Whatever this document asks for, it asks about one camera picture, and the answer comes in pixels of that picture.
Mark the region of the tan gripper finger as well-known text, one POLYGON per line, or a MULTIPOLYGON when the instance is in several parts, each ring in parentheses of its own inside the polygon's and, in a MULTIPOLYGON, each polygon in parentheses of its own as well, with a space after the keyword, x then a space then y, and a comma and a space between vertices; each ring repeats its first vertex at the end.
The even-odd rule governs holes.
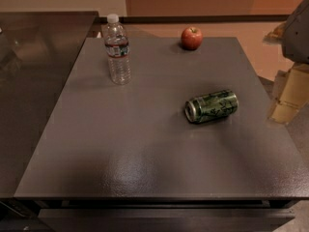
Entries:
POLYGON ((285 26, 285 22, 279 24, 264 36, 263 41, 268 44, 281 44, 285 32, 285 26))
POLYGON ((279 71, 275 76, 268 118, 289 124, 308 102, 309 65, 294 63, 287 72, 279 71))

